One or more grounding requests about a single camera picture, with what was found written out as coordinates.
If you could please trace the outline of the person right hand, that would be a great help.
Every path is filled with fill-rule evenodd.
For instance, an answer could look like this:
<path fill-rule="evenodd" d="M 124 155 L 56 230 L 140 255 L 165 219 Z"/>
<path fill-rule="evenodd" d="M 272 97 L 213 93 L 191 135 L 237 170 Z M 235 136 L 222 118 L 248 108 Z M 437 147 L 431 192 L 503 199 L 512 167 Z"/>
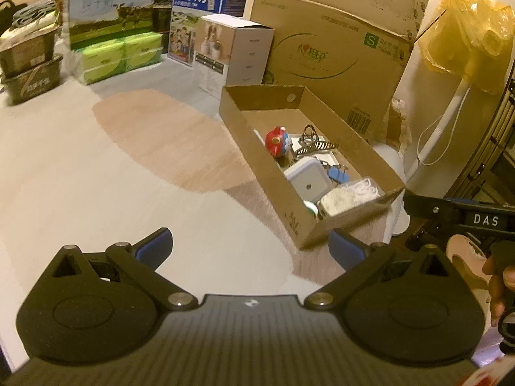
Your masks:
<path fill-rule="evenodd" d="M 507 291 L 515 289 L 515 267 L 510 265 L 500 272 L 494 257 L 491 256 L 483 265 L 483 273 L 491 277 L 489 281 L 491 325 L 496 327 L 502 314 L 509 307 L 506 300 Z"/>

